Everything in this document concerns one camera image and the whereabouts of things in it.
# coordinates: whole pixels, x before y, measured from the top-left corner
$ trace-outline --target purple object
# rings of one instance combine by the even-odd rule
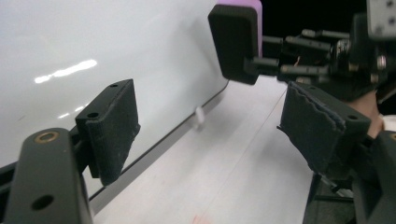
[[[259,56],[262,56],[262,2],[259,0],[219,0],[217,5],[251,7],[257,12],[257,40],[259,41]]]

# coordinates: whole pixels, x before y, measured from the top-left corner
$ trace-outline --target white table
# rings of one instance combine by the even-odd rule
[[[189,129],[94,222],[302,223],[312,172],[276,128],[285,90],[269,77],[230,82],[203,128]]]

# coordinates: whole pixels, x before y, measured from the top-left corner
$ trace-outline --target black foam pad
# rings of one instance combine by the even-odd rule
[[[253,7],[216,5],[208,19],[223,76],[255,84],[258,77],[247,73],[244,63],[245,59],[259,56],[261,52],[257,10]]]
[[[345,179],[352,148],[366,136],[370,122],[325,91],[290,82],[279,128],[313,171]]]
[[[120,176],[131,144],[140,130],[134,82],[108,86],[76,117],[83,141],[91,143],[94,162],[103,185]]]

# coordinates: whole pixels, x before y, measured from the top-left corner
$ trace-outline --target brass screw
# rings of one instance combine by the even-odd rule
[[[53,140],[57,139],[59,133],[57,132],[46,132],[41,133],[35,138],[35,142],[38,144],[46,144],[48,142],[52,142]]]

